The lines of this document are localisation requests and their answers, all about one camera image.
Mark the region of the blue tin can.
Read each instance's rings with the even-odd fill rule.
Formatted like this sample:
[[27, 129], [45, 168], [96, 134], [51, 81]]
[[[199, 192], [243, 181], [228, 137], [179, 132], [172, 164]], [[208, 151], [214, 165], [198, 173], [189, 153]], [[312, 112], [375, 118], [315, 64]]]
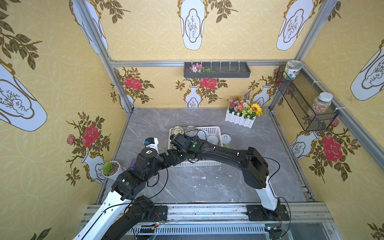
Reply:
[[191, 141], [194, 141], [199, 133], [199, 129], [195, 126], [187, 126], [185, 128], [185, 138]]
[[171, 135], [177, 135], [177, 134], [184, 135], [185, 134], [185, 128], [180, 127], [180, 126], [173, 127], [171, 129]]

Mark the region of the pink label white-lid can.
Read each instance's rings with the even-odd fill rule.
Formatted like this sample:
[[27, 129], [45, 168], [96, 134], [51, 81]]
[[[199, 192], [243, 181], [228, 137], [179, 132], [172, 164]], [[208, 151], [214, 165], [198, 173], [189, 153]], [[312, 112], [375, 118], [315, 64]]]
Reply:
[[208, 136], [207, 141], [212, 145], [218, 145], [219, 144], [219, 138], [216, 136]]

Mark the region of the white perforated plastic basket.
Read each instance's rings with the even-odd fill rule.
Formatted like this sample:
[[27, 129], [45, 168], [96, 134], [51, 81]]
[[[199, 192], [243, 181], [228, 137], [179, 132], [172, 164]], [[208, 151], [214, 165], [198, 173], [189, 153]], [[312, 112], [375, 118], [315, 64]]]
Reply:
[[[219, 138], [219, 144], [218, 146], [220, 147], [223, 147], [223, 144], [222, 144], [222, 138], [221, 138], [221, 129], [220, 127], [218, 126], [208, 126], [208, 127], [197, 127], [199, 130], [205, 130], [209, 136], [216, 136]], [[171, 145], [171, 140], [170, 140], [170, 137], [171, 137], [171, 129], [169, 129], [169, 141], [168, 141], [168, 149], [175, 149], [172, 145]], [[216, 161], [212, 161], [212, 160], [192, 160], [192, 161], [184, 161], [182, 163], [180, 163], [179, 165], [175, 166], [176, 167], [194, 167], [194, 166], [200, 166], [200, 167], [211, 167], [211, 166], [221, 166], [222, 163], [220, 162], [216, 162]]]

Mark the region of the green label white-lid can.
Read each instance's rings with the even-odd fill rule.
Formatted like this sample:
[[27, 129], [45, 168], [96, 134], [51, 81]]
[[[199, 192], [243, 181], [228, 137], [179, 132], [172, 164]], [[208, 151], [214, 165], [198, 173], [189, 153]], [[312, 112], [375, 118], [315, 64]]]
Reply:
[[229, 148], [230, 144], [231, 144], [231, 141], [232, 141], [231, 136], [229, 136], [227, 134], [223, 134], [223, 135], [221, 135], [221, 138], [222, 138], [223, 147], [224, 148]]

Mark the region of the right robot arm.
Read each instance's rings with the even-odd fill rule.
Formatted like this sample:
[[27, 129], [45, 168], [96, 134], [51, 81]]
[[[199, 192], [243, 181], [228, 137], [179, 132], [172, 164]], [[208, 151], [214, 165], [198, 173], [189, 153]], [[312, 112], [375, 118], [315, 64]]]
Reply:
[[207, 160], [240, 169], [244, 182], [256, 190], [262, 207], [269, 211], [277, 209], [279, 200], [270, 185], [269, 165], [255, 148], [229, 149], [200, 139], [189, 140], [181, 134], [172, 135], [170, 141], [179, 163], [186, 160]]

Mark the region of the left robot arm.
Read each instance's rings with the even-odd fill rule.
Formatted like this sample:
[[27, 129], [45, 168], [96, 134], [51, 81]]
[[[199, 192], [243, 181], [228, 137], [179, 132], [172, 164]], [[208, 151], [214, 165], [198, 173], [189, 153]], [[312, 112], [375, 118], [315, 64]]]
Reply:
[[153, 214], [151, 198], [137, 195], [161, 170], [183, 162], [177, 150], [159, 154], [154, 148], [143, 149], [134, 166], [121, 173], [104, 203], [75, 240], [119, 240], [132, 227]]

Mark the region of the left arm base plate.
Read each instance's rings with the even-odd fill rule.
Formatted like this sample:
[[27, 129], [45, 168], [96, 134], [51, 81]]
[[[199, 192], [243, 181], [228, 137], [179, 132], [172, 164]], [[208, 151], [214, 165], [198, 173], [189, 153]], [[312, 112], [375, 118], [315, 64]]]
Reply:
[[155, 205], [151, 221], [153, 221], [153, 222], [159, 222], [159, 221], [166, 222], [167, 219], [168, 219], [168, 206]]

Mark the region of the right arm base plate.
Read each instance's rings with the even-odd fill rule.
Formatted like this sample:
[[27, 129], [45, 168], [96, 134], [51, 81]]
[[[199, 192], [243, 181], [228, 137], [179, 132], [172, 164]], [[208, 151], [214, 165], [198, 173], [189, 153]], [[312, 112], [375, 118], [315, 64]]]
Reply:
[[272, 211], [265, 209], [262, 205], [247, 205], [246, 215], [249, 221], [289, 221], [290, 214], [285, 205], [277, 205], [277, 208]]

